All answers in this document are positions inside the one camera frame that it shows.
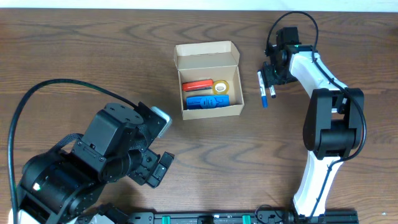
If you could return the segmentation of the blue marker pen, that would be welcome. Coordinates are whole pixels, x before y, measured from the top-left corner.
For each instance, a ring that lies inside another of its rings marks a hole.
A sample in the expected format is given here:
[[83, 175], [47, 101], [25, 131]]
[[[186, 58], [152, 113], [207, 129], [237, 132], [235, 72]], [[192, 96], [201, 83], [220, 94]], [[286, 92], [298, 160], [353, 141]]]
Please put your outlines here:
[[262, 107], [267, 108], [268, 103], [267, 103], [266, 89], [265, 89], [264, 80], [262, 77], [262, 72], [260, 70], [257, 71], [257, 77], [259, 80], [259, 89], [261, 92]]

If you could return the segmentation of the yellow tape roll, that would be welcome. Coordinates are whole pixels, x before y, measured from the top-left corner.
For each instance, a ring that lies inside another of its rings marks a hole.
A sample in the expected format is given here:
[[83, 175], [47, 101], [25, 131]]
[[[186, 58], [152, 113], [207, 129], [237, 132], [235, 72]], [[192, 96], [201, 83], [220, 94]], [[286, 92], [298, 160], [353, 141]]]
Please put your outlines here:
[[229, 84], [225, 80], [217, 80], [212, 85], [214, 95], [226, 95], [229, 91]]

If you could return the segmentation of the blue plastic case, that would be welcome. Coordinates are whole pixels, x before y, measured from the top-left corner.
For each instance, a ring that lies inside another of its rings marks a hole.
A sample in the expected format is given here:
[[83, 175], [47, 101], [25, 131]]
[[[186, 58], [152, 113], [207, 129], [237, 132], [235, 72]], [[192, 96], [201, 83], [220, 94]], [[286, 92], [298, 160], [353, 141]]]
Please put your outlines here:
[[188, 110], [213, 109], [229, 106], [228, 95], [190, 96], [186, 99]]

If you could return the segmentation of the cardboard box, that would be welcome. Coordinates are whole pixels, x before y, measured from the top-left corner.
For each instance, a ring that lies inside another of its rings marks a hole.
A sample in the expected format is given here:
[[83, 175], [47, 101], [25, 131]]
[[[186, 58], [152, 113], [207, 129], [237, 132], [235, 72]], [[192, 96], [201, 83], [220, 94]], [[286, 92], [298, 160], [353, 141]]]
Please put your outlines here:
[[184, 120], [237, 116], [244, 107], [240, 53], [231, 41], [174, 48]]

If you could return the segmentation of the red stapler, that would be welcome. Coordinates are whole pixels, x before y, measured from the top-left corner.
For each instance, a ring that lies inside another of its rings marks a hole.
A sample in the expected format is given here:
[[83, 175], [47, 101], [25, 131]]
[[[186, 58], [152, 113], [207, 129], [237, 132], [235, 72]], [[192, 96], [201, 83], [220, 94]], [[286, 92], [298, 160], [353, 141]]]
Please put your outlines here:
[[211, 89], [214, 81], [212, 79], [186, 82], [182, 84], [183, 91], [199, 91]]

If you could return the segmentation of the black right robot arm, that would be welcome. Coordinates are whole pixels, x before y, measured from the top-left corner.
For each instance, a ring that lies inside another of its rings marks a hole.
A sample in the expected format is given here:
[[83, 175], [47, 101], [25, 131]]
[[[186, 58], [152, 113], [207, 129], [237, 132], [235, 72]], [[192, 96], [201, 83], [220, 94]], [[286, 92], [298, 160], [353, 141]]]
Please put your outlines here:
[[297, 219], [311, 220], [325, 214], [338, 169], [361, 144], [364, 94], [336, 79], [317, 50], [300, 42], [296, 27], [278, 30], [266, 55], [271, 61], [257, 72], [262, 90], [275, 98], [276, 85], [299, 82], [310, 97], [303, 126], [307, 163], [293, 206]]

